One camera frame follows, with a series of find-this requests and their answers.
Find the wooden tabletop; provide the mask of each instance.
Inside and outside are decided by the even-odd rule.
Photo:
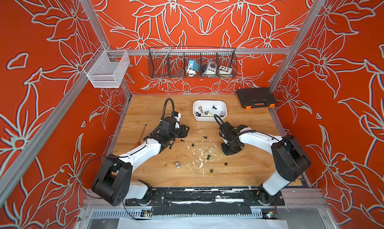
[[[243,124],[254,130],[278,135],[267,108],[242,110],[236,95],[135,95],[124,119],[114,155],[132,150],[145,124],[144,136],[156,128],[168,97],[174,101],[175,111],[181,113],[181,125],[189,126],[188,136],[183,142],[177,139],[172,149],[167,148],[143,163],[132,174],[132,180],[141,179],[157,187],[258,186],[275,171],[272,155],[251,145],[245,145],[237,155],[224,155],[218,124],[194,119],[194,101],[220,100],[227,105],[228,116],[225,121],[232,126]],[[166,113],[170,113],[171,109],[169,102]],[[178,161],[181,162],[180,169],[175,167]]]

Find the white wire basket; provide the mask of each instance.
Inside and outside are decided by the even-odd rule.
[[[130,62],[127,52],[124,52],[120,61],[110,61],[107,53],[103,51],[94,66],[86,74],[89,81],[96,88],[118,88]]]

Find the floral pattern wall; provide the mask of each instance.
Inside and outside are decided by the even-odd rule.
[[[287,48],[314,0],[91,0],[113,49],[151,46]],[[268,87],[284,55],[238,56],[238,75],[222,79],[152,79],[133,56],[126,81],[134,94],[233,93]]]
[[[0,0],[0,176],[80,76],[100,44],[79,0]],[[0,208],[0,228],[66,228],[77,221],[127,102],[88,82]]]
[[[384,227],[384,0],[327,0],[275,96],[341,228]]]

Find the white plastic container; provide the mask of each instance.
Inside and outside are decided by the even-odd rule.
[[[227,105],[222,101],[199,100],[195,101],[192,107],[192,113],[196,121],[215,121],[214,117],[205,115],[204,112],[201,113],[201,111],[199,110],[199,106],[202,107],[204,112],[209,111],[212,115],[217,114],[218,116],[220,116],[220,112],[222,111],[224,115],[223,117],[221,117],[222,120],[224,120],[228,114]],[[196,111],[199,112],[201,116],[196,116]]]

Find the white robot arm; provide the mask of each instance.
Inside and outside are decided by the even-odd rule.
[[[173,111],[171,116],[164,118],[168,101],[172,102]],[[143,144],[125,154],[110,154],[105,158],[92,184],[92,191],[113,206],[124,199],[132,198],[141,199],[143,203],[149,202],[152,187],[142,181],[131,182],[131,175],[152,156],[161,153],[168,146],[172,148],[176,138],[185,138],[188,135],[189,127],[180,125],[180,118],[181,114],[174,110],[173,101],[168,98],[160,124],[144,138]],[[271,136],[244,125],[234,128],[217,115],[215,119],[220,126],[219,135],[224,140],[221,147],[225,155],[238,153],[244,144],[253,145],[273,155],[276,171],[258,187],[258,200],[263,205],[273,202],[276,193],[294,181],[311,164],[304,150],[291,135]]]
[[[244,144],[253,145],[273,155],[276,170],[258,187],[258,201],[263,205],[273,202],[274,196],[311,164],[307,154],[291,135],[272,136],[244,125],[234,128],[217,115],[215,119],[220,126],[219,135],[224,140],[221,147],[225,155],[237,154],[243,149]]]
[[[165,117],[168,101],[172,103],[172,113],[171,116]],[[117,206],[124,199],[142,199],[150,194],[152,187],[141,181],[131,182],[131,175],[152,156],[161,153],[167,147],[172,148],[177,138],[185,138],[188,135],[189,127],[180,125],[180,118],[181,114],[175,111],[172,99],[168,98],[156,129],[144,138],[143,144],[133,150],[119,156],[113,154],[106,156],[91,190],[113,206]]]

